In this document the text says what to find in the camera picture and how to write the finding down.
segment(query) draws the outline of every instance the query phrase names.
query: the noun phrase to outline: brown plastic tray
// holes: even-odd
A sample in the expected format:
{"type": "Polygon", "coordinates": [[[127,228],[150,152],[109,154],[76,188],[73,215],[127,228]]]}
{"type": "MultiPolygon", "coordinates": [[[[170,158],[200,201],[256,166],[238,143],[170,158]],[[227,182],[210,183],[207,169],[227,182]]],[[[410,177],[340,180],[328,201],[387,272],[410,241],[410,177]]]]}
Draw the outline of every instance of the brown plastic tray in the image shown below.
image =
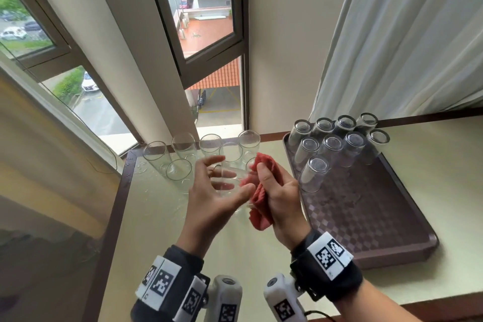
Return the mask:
{"type": "MultiPolygon", "coordinates": [[[[284,147],[292,166],[291,153],[284,147]]],[[[370,166],[332,168],[320,191],[300,190],[313,229],[329,232],[361,269],[426,261],[439,244],[411,195],[381,154],[370,166]]]]}

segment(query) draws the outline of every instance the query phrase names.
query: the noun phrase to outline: red towel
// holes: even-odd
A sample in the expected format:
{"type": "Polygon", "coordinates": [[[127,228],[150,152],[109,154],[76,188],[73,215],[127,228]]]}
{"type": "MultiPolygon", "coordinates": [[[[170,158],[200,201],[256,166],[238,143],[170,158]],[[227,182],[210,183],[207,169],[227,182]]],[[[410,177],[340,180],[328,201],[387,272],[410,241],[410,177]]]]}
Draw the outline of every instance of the red towel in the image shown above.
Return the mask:
{"type": "MultiPolygon", "coordinates": [[[[284,181],[281,176],[280,169],[277,163],[272,157],[267,154],[257,153],[255,158],[255,163],[253,164],[251,170],[257,172],[257,165],[263,163],[267,168],[273,173],[276,181],[283,185],[284,181]]],[[[250,211],[250,221],[253,227],[257,230],[265,230],[273,224],[273,217],[270,212],[268,198],[269,195],[266,193],[263,185],[258,180],[257,176],[248,176],[247,179],[241,181],[240,186],[246,185],[247,183],[254,183],[257,186],[255,193],[253,194],[250,202],[254,205],[255,209],[250,211]]]]}

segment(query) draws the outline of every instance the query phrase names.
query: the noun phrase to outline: wall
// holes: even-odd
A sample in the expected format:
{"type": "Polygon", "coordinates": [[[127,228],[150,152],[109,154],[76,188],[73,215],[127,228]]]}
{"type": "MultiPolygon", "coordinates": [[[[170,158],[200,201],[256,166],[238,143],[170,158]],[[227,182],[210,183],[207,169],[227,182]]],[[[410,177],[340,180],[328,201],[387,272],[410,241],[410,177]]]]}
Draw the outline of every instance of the wall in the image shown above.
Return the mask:
{"type": "Polygon", "coordinates": [[[344,0],[250,0],[251,128],[308,118],[344,0]]]}
{"type": "Polygon", "coordinates": [[[226,7],[226,0],[198,0],[200,8],[226,7]]]}
{"type": "Polygon", "coordinates": [[[171,134],[106,1],[48,1],[143,139],[170,141],[171,134]]]}

